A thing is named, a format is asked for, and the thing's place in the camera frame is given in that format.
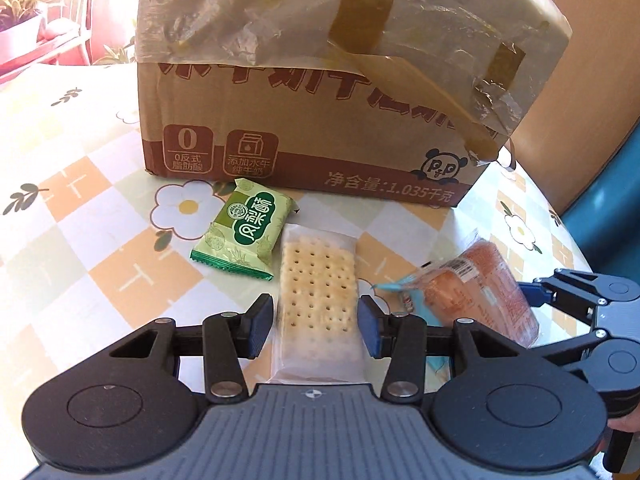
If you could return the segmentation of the person's right hand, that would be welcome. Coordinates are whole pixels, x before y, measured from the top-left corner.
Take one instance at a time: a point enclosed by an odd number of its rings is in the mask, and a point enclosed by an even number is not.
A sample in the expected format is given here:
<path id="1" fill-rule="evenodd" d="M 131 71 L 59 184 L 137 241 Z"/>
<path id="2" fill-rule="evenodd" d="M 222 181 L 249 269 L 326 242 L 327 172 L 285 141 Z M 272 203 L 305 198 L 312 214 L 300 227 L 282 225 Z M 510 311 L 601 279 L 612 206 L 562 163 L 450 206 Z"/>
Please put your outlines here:
<path id="1" fill-rule="evenodd" d="M 610 419 L 608 421 L 608 426 L 612 430 L 636 434 L 640 431 L 640 410 L 636 408 L 633 412 L 624 417 Z"/>

